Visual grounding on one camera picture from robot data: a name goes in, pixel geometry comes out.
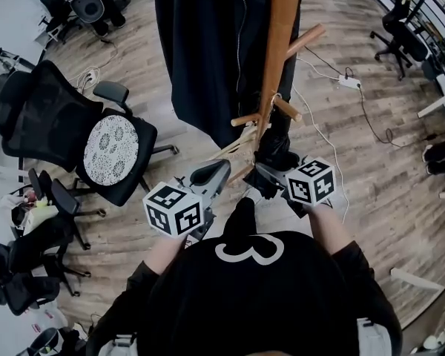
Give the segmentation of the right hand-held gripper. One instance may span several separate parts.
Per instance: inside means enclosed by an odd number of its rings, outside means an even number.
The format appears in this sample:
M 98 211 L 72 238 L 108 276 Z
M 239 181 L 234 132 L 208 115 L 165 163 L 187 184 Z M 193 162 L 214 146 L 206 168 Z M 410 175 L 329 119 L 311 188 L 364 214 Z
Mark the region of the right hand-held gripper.
M 307 215 L 307 208 L 328 203 L 336 192 L 334 167 L 320 157 L 308 157 L 288 171 L 278 171 L 261 162 L 256 162 L 255 168 L 263 178 L 282 189 L 281 197 L 299 218 Z

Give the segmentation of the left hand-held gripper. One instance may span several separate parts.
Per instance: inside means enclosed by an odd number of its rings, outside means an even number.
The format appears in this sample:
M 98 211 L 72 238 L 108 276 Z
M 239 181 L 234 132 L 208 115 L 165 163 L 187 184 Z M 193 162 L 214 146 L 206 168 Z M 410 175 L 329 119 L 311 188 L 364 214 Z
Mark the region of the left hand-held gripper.
M 159 182 L 142 200 L 149 226 L 172 238 L 189 235 L 201 240 L 216 217 L 211 205 L 230 174 L 229 160 L 214 159 Z

